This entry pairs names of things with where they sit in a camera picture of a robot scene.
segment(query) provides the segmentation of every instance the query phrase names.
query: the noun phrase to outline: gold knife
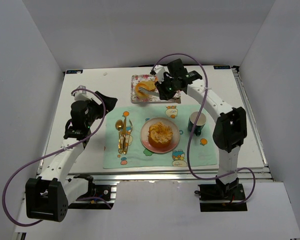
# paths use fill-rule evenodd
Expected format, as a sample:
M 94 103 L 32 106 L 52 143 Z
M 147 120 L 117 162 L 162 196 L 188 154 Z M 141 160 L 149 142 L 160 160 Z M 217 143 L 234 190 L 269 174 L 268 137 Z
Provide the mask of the gold knife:
M 125 116 L 124 117 L 124 121 L 123 121 L 123 128 L 122 128 L 122 135 L 123 135 L 123 153 L 126 154 L 126 132 L 127 132 L 127 128 L 126 128 L 126 125 L 127 125 L 127 117 Z

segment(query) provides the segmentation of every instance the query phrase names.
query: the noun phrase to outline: mug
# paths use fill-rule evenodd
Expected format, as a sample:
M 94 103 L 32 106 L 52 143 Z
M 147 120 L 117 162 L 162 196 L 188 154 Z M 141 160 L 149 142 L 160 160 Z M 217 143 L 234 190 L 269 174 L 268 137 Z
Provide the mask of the mug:
M 197 115 L 198 115 L 198 111 L 195 111 L 189 117 L 189 122 L 188 122 L 188 131 L 189 132 L 191 132 L 191 130 L 194 126 Z M 197 137 L 201 135 L 201 130 L 204 128 L 206 122 L 207 122 L 206 115 L 204 115 L 203 113 L 200 113 L 198 122 L 196 123 L 196 126 L 194 128 L 194 134 Z

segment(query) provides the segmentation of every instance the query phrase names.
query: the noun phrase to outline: black label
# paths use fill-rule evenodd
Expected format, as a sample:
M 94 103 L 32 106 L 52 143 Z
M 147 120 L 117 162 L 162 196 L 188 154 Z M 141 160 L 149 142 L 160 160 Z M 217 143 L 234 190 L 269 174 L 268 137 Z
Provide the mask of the black label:
M 79 70 L 67 70 L 65 74 L 82 74 L 84 71 L 82 69 Z
M 231 69 L 229 65 L 217 65 L 213 66 L 214 69 Z

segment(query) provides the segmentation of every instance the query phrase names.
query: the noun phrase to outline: food on plate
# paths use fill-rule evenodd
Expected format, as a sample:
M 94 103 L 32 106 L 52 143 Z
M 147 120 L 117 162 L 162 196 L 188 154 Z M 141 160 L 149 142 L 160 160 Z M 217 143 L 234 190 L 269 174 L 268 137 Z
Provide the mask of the food on plate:
M 144 89 L 149 90 L 149 88 L 148 88 L 147 85 L 145 85 L 144 83 L 139 82 L 139 83 L 138 83 L 137 85 L 135 85 L 135 87 L 134 87 L 134 92 L 135 92 L 135 94 L 136 94 L 136 96 L 137 96 L 138 98 L 140 98 L 140 99 L 146 99 L 147 97 L 149 97 L 148 94 L 145 94 L 145 93 L 143 93 L 143 92 L 140 92 L 140 91 L 139 91 L 139 88 L 144 88 Z
M 141 84 L 144 84 L 144 85 L 147 85 L 147 89 L 149 91 L 154 91 L 156 90 L 156 85 L 155 85 L 155 82 L 154 81 L 141 81 L 140 82 Z
M 173 134 L 170 126 L 159 121 L 149 127 L 148 140 L 150 145 L 155 148 L 165 148 L 170 145 Z

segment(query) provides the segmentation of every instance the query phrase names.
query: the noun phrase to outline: wall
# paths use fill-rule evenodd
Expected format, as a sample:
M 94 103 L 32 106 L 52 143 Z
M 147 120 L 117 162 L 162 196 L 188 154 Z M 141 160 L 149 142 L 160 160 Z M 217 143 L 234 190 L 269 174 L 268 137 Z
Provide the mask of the wall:
M 274 0 L 23 2 L 64 71 L 154 64 L 175 52 L 240 65 Z
M 9 176 L 41 155 L 63 75 L 21 0 L 0 0 L 0 239 L 14 225 L 1 197 Z M 38 166 L 23 170 L 8 188 L 7 206 L 17 217 L 25 183 Z
M 276 0 L 240 67 L 271 173 L 300 228 L 300 0 Z

